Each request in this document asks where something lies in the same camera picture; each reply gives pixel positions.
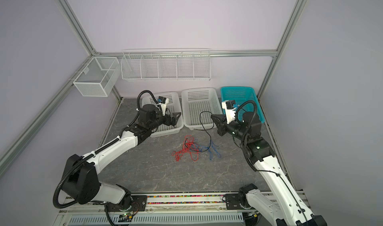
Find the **robotic arm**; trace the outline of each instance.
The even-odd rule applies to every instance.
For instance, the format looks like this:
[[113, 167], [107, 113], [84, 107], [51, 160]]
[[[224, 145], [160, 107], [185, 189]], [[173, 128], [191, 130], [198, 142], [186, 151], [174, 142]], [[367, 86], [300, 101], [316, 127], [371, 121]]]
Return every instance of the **robotic arm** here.
[[[140, 107], [139, 99], [146, 92], [151, 94], [156, 105], [148, 104]], [[181, 113], [165, 114], [167, 103], [168, 99], [164, 97], [159, 97], [157, 101], [148, 90], [141, 92], [137, 98], [138, 113], [131, 124], [123, 129], [120, 136], [83, 156], [74, 154], [69, 157], [62, 179], [55, 190], [53, 205], [56, 208], [65, 208], [75, 203], [110, 202], [119, 210], [131, 211], [134, 204], [131, 192], [120, 185], [99, 182], [97, 175], [123, 152], [141, 144], [151, 135], [152, 130], [161, 124], [168, 126], [177, 124]], [[245, 112], [242, 121], [239, 121], [239, 111], [246, 104], [253, 104], [254, 111]], [[255, 208], [273, 226], [326, 226], [323, 217], [314, 215], [299, 198], [281, 170], [274, 151], [261, 137], [262, 124], [256, 114], [256, 103], [247, 101], [238, 106], [231, 100], [223, 102], [222, 107], [226, 110], [226, 115], [211, 115], [218, 134], [223, 136], [229, 133], [241, 140], [241, 149], [246, 162], [264, 177], [276, 196], [280, 208], [268, 200], [253, 184], [239, 189], [237, 197], [241, 207]], [[61, 190], [70, 195], [74, 201], [60, 204], [58, 195]]]

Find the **table surface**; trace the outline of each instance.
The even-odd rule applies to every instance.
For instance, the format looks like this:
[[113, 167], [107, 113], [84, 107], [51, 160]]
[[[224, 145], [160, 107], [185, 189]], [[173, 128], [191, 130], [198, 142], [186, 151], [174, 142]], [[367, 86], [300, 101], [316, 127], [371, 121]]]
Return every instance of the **table surface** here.
[[[124, 99], [110, 128], [107, 141], [114, 139], [136, 115], [136, 99]], [[98, 175], [99, 180], [119, 184], [133, 193], [144, 192], [193, 192], [238, 191], [239, 187], [253, 183], [261, 191], [270, 191], [259, 172], [247, 165], [242, 150], [232, 136], [219, 136], [216, 128], [208, 131], [221, 157], [214, 152], [212, 160], [208, 152], [198, 154], [193, 161], [189, 153], [178, 162], [172, 156], [179, 151], [185, 136], [191, 135], [201, 145], [207, 145], [209, 136], [204, 131], [183, 127], [179, 133], [149, 137], [140, 145], [123, 153]], [[262, 124], [262, 137], [271, 143], [266, 127]]]

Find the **teal plastic basket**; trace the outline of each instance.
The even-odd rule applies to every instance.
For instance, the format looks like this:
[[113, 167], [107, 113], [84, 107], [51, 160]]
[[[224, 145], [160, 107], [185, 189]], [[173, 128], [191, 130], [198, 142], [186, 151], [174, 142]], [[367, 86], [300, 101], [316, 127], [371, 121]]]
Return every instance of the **teal plastic basket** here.
[[[259, 105], [256, 92], [251, 87], [244, 86], [226, 86], [221, 88], [221, 98], [224, 100], [235, 100], [236, 104], [242, 104], [247, 100], [253, 100], [257, 103], [257, 114], [261, 123], [265, 122], [265, 117], [262, 113], [261, 106]], [[245, 105], [240, 111], [238, 119], [242, 120], [242, 115], [247, 112], [252, 112], [254, 107], [252, 104]]]

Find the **blue string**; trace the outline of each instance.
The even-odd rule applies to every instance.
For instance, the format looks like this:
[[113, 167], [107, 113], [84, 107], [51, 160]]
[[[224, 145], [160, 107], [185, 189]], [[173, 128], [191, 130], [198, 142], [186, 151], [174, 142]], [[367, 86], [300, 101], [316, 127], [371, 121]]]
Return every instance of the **blue string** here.
[[[198, 146], [198, 150], [199, 150], [199, 152], [202, 152], [202, 151], [204, 151], [205, 149], [207, 149], [208, 152], [209, 152], [209, 159], [210, 159], [210, 160], [213, 159], [213, 153], [210, 151], [210, 149], [209, 149], [208, 147], [198, 144], [198, 143], [197, 143], [197, 140], [195, 140], [194, 143]], [[221, 158], [221, 154], [218, 153], [218, 151], [217, 151], [217, 149], [216, 149], [215, 147], [217, 147], [217, 145], [214, 144], [214, 142], [211, 140], [211, 141], [210, 141], [210, 148], [213, 148], [213, 150], [216, 152], [218, 158]]]

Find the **tangled red rope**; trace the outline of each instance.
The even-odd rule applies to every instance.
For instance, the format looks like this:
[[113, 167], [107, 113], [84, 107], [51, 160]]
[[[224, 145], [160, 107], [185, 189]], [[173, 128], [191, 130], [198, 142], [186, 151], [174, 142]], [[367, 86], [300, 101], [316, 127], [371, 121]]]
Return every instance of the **tangled red rope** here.
[[[185, 141], [184, 141], [184, 144], [182, 145], [182, 150], [180, 151], [174, 151], [172, 153], [172, 156], [175, 157], [175, 161], [179, 161], [180, 158], [183, 156], [184, 153], [190, 153], [190, 157], [193, 161], [198, 161], [198, 146], [196, 143], [194, 143], [194, 137], [191, 137], [191, 135], [187, 135], [185, 136]], [[196, 154], [197, 155], [197, 159], [194, 160], [193, 159], [193, 155], [192, 154]]]

